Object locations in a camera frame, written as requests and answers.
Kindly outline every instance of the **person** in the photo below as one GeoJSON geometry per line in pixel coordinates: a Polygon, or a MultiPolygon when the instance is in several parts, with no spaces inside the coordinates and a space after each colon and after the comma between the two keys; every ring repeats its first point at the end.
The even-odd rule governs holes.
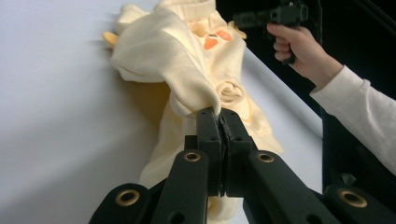
{"type": "Polygon", "coordinates": [[[324,109],[323,174],[327,180],[323,180],[323,187],[336,182],[338,177],[342,179],[345,173],[352,173],[344,183],[360,183],[395,212],[396,101],[375,90],[369,80],[360,78],[327,54],[308,29],[268,23],[267,30],[276,37],[276,59],[287,60],[292,51],[295,61],[290,67],[316,85],[310,95],[324,109]],[[379,161],[370,175],[362,171],[363,165],[370,163],[364,159],[368,150],[362,150],[358,143],[379,161]],[[382,175],[378,174],[379,166],[386,168],[381,170],[382,175]],[[376,190],[372,190],[377,183],[380,184],[376,190]]]}

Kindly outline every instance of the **cream-colored cloth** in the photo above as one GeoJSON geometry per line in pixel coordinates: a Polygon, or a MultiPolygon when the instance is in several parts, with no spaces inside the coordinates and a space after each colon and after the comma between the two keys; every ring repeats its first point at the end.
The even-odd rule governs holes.
{"type": "MultiPolygon", "coordinates": [[[[134,5],[121,9],[120,35],[111,62],[125,80],[166,82],[169,102],[159,141],[139,183],[151,188],[165,179],[183,149],[184,136],[196,134],[194,112],[213,107],[239,114],[259,149],[283,151],[267,118],[241,83],[245,42],[216,11],[214,0],[165,0],[147,13],[134,5]]],[[[226,223],[237,200],[210,198],[208,223],[226,223]]]]}

